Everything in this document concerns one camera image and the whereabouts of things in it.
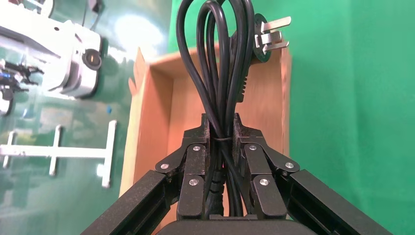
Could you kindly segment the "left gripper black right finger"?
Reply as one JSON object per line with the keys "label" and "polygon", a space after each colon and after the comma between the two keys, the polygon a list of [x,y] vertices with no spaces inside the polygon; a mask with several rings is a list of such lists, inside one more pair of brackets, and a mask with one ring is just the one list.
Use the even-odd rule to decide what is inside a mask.
{"label": "left gripper black right finger", "polygon": [[387,235],[389,231],[234,117],[234,157],[253,235]]}

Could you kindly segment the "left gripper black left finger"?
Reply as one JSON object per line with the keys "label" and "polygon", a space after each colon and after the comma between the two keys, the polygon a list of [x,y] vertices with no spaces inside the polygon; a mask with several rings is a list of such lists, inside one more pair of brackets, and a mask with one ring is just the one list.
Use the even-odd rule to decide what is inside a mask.
{"label": "left gripper black left finger", "polygon": [[205,218],[205,179],[208,167],[209,121],[186,130],[181,146],[159,161],[104,211],[84,235],[175,235],[178,229],[161,225],[177,204],[177,220]]}

